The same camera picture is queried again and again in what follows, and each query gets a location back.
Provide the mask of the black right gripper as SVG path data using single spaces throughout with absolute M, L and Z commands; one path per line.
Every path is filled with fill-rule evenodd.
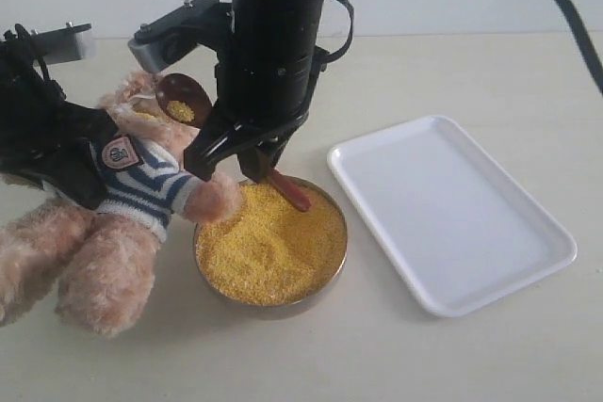
M 236 155 L 244 176 L 255 183 L 265 180 L 292 137 L 289 133 L 306 121 L 328 55 L 316 46 L 312 53 L 275 67 L 219 62 L 218 100 L 185 149 L 185 170 L 208 182 L 220 162 Z M 256 142 L 245 150 L 245 143 Z

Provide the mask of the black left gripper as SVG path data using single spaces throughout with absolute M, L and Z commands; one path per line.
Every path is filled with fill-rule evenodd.
M 36 185 L 48 183 L 60 196 L 96 210 L 107 190 L 90 145 L 107 142 L 117 132 L 102 109 L 70 102 L 3 102 L 1 171 Z

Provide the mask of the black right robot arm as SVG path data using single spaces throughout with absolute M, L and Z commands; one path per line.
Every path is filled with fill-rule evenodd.
M 349 0 L 338 0 L 345 7 Z M 348 50 L 317 47 L 324 0 L 232 0 L 217 49 L 217 101 L 185 150 L 186 169 L 207 181 L 235 155 L 258 182 L 306 121 L 320 72 Z

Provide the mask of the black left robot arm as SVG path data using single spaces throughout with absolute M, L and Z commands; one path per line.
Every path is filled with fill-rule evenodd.
M 21 40 L 1 43 L 1 172 L 94 210 L 107 189 L 90 146 L 118 127 L 104 110 L 68 102 L 45 66 L 34 69 L 37 58 Z

